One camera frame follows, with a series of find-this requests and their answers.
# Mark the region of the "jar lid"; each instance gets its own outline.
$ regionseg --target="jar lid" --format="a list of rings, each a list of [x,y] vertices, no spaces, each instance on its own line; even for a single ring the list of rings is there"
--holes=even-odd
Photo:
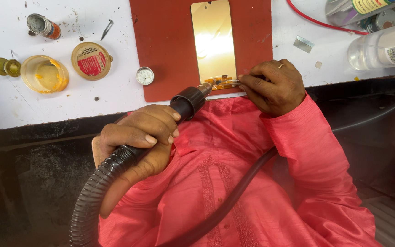
[[[4,63],[4,71],[11,77],[18,77],[21,74],[21,64],[15,59],[10,59]]]
[[[111,69],[113,57],[101,45],[83,42],[72,51],[71,62],[74,70],[91,81],[101,79]]]
[[[4,63],[7,61],[5,58],[0,58],[0,76],[7,76],[7,73],[4,71]]]

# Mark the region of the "red kurta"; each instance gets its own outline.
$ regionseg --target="red kurta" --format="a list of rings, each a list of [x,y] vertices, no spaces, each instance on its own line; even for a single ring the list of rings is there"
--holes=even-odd
[[[359,207],[344,152],[308,95],[277,118],[260,115],[247,98],[208,101],[179,132],[167,168],[133,186],[111,215],[100,219],[104,247],[150,247],[189,230],[211,215],[274,145],[288,159],[297,206],[267,167],[194,247],[380,246],[373,215]]]

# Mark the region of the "person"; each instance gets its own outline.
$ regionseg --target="person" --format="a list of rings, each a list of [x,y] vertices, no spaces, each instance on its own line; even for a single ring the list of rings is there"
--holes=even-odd
[[[94,138],[96,166],[118,145],[153,146],[107,191],[99,243],[150,247],[181,235],[209,217],[255,160],[276,146],[293,177],[294,202],[271,178],[273,158],[192,246],[380,246],[345,154],[293,64],[263,62],[238,79],[248,98],[206,101],[179,127],[175,110],[149,105]]]

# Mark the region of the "scratches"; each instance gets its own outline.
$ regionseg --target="scratches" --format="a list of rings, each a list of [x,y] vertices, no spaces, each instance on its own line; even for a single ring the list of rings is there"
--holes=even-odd
[[[11,85],[16,89],[16,91],[18,91],[19,95],[24,99],[25,103],[27,103],[27,104],[29,105],[30,109],[34,112],[34,114],[35,114],[38,118],[40,118],[40,117],[36,114],[36,112],[33,110],[33,108],[31,107],[31,105],[28,103],[28,101],[26,101],[26,99],[24,98],[24,96],[23,96],[23,95],[19,92],[19,90],[14,86],[13,82],[12,82],[10,79],[8,79],[8,78],[7,78],[7,80],[8,80],[8,81],[11,83]]]

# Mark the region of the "workbench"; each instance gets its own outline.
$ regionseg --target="workbench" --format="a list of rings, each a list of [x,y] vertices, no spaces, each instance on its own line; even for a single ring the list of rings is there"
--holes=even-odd
[[[293,3],[310,17],[326,21],[325,0],[294,0]],[[61,37],[50,40],[29,36],[26,17],[32,13],[60,24]],[[114,25],[100,41],[110,19]],[[310,53],[293,46],[297,35],[315,44]],[[103,79],[88,81],[74,71],[71,53],[82,42],[80,37],[83,42],[100,44],[113,56],[111,70]],[[305,87],[354,81],[355,77],[362,80],[395,75],[395,68],[367,71],[349,68],[346,51],[358,37],[303,19],[285,0],[272,1],[273,57],[291,61],[303,75]],[[0,76],[0,129],[127,112],[149,104],[144,101],[143,86],[135,78],[140,64],[127,0],[0,1],[0,57],[11,59],[11,50],[19,62],[41,54],[60,61],[68,69],[70,80],[62,92],[40,94],[26,87],[20,76]],[[322,63],[320,69],[315,67],[316,62]],[[209,98],[241,95],[244,93]]]

